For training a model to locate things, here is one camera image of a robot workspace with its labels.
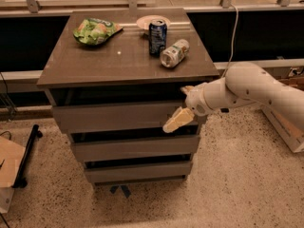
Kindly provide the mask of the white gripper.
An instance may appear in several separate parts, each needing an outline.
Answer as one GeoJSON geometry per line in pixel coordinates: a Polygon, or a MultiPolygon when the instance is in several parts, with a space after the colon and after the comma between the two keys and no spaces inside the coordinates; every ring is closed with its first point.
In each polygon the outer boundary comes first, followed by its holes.
{"type": "Polygon", "coordinates": [[[180,91],[186,95],[185,103],[187,107],[179,107],[174,112],[172,117],[162,127],[165,133],[172,133],[178,128],[191,123],[195,115],[205,116],[212,112],[204,98],[204,86],[205,83],[195,86],[186,85],[180,88],[180,91]]]}

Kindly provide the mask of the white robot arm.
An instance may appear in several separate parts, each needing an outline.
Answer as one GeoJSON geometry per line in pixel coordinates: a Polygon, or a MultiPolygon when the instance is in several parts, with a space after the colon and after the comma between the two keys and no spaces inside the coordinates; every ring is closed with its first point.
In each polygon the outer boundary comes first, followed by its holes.
{"type": "Polygon", "coordinates": [[[184,86],[186,108],[179,107],[162,127],[171,133],[220,108],[259,103],[276,111],[304,130],[304,91],[284,85],[254,63],[235,63],[225,76],[210,83],[184,86]]]}

